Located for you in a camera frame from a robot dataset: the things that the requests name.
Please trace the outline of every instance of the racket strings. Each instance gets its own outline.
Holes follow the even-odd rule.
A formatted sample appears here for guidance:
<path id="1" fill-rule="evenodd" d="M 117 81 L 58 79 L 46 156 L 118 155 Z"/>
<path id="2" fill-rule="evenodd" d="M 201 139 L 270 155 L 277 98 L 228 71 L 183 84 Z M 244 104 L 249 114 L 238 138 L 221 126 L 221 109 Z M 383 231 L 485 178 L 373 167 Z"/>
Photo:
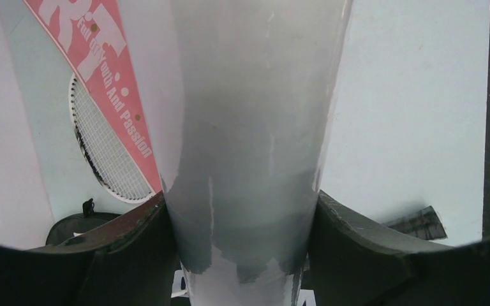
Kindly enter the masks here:
<path id="1" fill-rule="evenodd" d="M 97 179 L 125 200 L 147 200 L 152 196 L 134 160 L 77 79 L 72 82 L 71 110 L 78 142 Z"/>

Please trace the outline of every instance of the white wall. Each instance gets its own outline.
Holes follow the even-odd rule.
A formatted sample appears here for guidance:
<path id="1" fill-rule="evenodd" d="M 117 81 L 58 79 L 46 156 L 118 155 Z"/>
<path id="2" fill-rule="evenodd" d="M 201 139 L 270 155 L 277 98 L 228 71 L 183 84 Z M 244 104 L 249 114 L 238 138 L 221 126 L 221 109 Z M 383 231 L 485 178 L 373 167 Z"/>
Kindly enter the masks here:
<path id="1" fill-rule="evenodd" d="M 50 48 L 51 41 L 41 29 L 34 32 L 36 21 L 16 5 L 3 3 L 1 15 L 22 93 L 32 97 L 26 108 L 56 219 L 77 212 L 78 202 L 93 194 L 110 203 L 70 145 L 74 138 L 61 94 L 70 71 L 54 60 L 56 49 L 36 56 L 54 65 L 33 68 L 40 70 L 37 82 L 46 85 L 35 90 L 36 82 L 26 79 L 31 71 L 26 61 L 35 61 L 21 54 L 36 52 L 29 48 L 33 44 Z M 323 189 L 380 222 L 432 205 L 446 227 L 445 243 L 478 240 L 489 1 L 355 0 L 347 38 Z M 48 71 L 62 71 L 51 75 L 63 81 L 52 81 Z M 30 247 L 40 244 L 53 220 L 13 76 L 0 24 L 0 243 Z M 47 103 L 55 106 L 39 107 Z M 56 161 L 52 154 L 62 158 Z M 78 173 L 85 179 L 70 179 Z M 77 185 L 91 192 L 85 187 L 78 194 Z M 77 199 L 70 201 L 70 195 Z M 108 209 L 130 207 L 113 203 Z"/>
<path id="2" fill-rule="evenodd" d="M 0 244 L 44 245 L 53 217 L 0 21 Z"/>
<path id="3" fill-rule="evenodd" d="M 432 205 L 481 239 L 489 0 L 356 0 L 322 188 L 385 222 Z"/>

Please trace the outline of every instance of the black bag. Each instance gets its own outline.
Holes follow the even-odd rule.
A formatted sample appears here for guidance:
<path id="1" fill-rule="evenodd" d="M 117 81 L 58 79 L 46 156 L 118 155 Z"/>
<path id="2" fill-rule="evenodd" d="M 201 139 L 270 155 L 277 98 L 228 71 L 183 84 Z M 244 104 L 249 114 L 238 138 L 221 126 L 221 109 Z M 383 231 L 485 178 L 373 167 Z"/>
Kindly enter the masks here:
<path id="1" fill-rule="evenodd" d="M 69 215 L 55 223 L 50 229 L 46 245 L 59 245 L 70 238 L 91 231 L 120 215 L 108 212 L 95 212 L 93 199 L 82 204 L 83 213 Z"/>

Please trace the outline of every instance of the pink banner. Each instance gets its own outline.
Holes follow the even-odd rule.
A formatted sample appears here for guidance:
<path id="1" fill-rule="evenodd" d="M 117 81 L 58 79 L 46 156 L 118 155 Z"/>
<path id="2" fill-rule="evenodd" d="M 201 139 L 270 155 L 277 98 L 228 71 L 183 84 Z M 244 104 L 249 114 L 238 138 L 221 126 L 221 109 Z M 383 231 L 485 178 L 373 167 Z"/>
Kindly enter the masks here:
<path id="1" fill-rule="evenodd" d="M 116 0 L 24 0 L 151 187 L 161 184 Z"/>

